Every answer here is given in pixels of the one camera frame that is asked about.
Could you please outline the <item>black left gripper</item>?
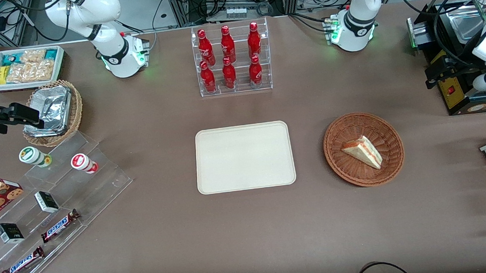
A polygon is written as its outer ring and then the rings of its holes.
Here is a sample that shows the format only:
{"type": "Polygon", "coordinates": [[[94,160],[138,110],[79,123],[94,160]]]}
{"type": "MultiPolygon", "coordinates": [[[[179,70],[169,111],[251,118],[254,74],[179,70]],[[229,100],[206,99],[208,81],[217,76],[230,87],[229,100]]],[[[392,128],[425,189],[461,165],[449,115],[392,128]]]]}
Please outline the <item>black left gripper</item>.
{"type": "Polygon", "coordinates": [[[437,66],[428,66],[425,70],[426,88],[431,90],[438,84],[438,81],[473,73],[481,74],[481,68],[470,67],[447,57],[447,55],[441,55],[437,59],[437,66]]]}

